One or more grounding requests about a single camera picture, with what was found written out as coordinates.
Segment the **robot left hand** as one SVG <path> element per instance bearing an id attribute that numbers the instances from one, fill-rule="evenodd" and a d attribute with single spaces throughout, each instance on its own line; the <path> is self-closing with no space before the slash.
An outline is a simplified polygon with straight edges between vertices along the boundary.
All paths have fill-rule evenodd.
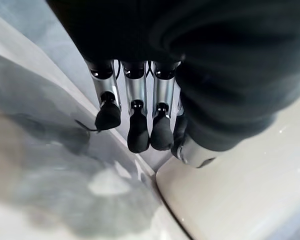
<path id="1" fill-rule="evenodd" d="M 300 97 L 300 0 L 50 0 L 93 69 L 178 63 L 187 133 L 223 152 Z"/>

